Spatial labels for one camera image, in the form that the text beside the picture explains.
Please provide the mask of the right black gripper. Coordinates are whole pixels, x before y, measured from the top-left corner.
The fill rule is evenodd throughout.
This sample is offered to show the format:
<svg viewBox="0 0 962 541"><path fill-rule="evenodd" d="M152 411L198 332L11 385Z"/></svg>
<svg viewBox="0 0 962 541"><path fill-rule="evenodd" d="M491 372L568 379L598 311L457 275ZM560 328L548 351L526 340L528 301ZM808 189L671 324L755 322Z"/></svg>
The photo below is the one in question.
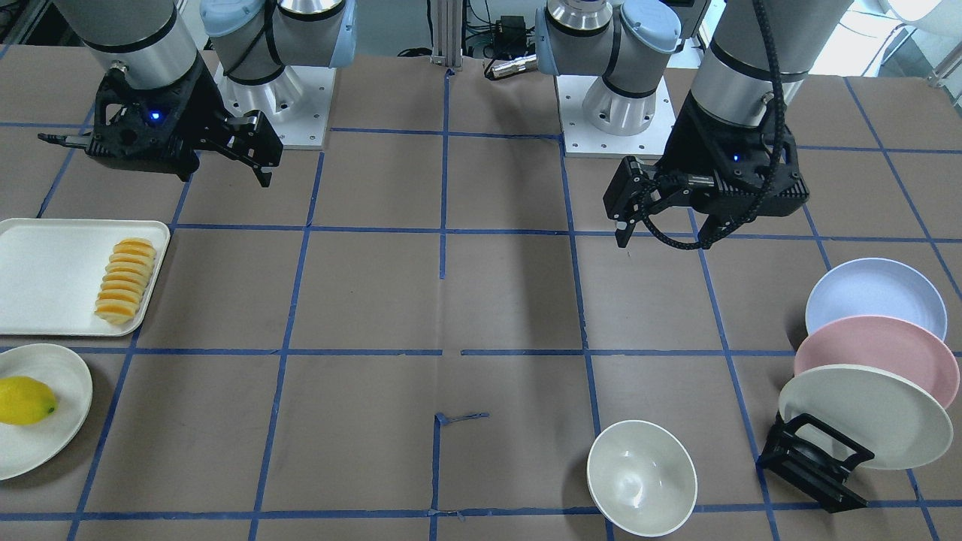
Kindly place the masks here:
<svg viewBox="0 0 962 541"><path fill-rule="evenodd" d="M103 76L92 130L40 133L39 140L82 150L107 168L173 174L182 181L197 171L197 151L214 151L247 165L262 188L271 185L284 151L281 138L261 110L231 116L202 57L161 88L135 89L130 73L115 61Z"/></svg>

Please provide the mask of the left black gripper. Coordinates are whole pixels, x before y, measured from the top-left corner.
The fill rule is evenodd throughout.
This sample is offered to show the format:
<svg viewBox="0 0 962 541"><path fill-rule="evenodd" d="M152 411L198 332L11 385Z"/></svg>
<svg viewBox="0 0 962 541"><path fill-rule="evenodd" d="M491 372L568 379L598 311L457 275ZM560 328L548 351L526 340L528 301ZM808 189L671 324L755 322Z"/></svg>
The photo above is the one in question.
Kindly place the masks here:
<svg viewBox="0 0 962 541"><path fill-rule="evenodd" d="M756 218L796 213L810 191L786 112L783 101L772 99L759 126L742 127L715 119L693 97L685 99L662 158L653 167L623 157L605 191L616 246L625 249L642 223L677 249L708 249ZM670 207L706 216L695 242L677 242L654 225L652 216Z"/></svg>

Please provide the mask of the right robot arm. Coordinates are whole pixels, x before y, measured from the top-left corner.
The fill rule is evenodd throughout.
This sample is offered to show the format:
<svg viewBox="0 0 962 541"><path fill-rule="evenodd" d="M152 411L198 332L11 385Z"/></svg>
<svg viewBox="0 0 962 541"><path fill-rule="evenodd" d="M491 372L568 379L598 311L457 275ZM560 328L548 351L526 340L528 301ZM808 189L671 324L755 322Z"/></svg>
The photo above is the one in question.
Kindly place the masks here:
<svg viewBox="0 0 962 541"><path fill-rule="evenodd" d="M203 1L217 83L172 1L59 1L105 69L92 130L38 134L111 169L173 174L200 150L247 165L262 187L281 162L278 126L306 112L298 68L344 68L356 53L354 1Z"/></svg>

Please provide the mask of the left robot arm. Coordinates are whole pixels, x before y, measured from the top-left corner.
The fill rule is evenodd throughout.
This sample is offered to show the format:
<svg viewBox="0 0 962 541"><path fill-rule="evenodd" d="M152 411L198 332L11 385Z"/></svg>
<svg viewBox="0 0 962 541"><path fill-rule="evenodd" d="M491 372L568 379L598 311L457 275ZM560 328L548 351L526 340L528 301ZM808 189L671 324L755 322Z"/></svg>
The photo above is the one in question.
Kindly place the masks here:
<svg viewBox="0 0 962 541"><path fill-rule="evenodd" d="M674 249L710 249L757 218L810 198L786 112L848 1L728 1L660 159L623 157L604 194L615 238L637 225ZM662 1L549 1L536 16L540 72L594 76L582 109L613 136L634 136L682 42Z"/></svg>

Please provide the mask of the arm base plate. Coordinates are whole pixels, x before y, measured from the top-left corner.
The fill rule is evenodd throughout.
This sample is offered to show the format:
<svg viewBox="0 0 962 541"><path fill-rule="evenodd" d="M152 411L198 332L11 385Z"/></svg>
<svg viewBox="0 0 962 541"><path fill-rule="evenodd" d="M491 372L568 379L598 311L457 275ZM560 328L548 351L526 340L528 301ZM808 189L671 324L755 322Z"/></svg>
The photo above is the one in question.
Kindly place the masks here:
<svg viewBox="0 0 962 541"><path fill-rule="evenodd" d="M228 110L264 113L286 150L323 150L338 74L336 68L286 66L274 81L247 86L224 77L220 65L214 82Z"/></svg>
<svg viewBox="0 0 962 541"><path fill-rule="evenodd" d="M643 98L618 95L595 76L561 75L555 82L568 155L643 160L663 155L676 123L664 79L653 95Z"/></svg>

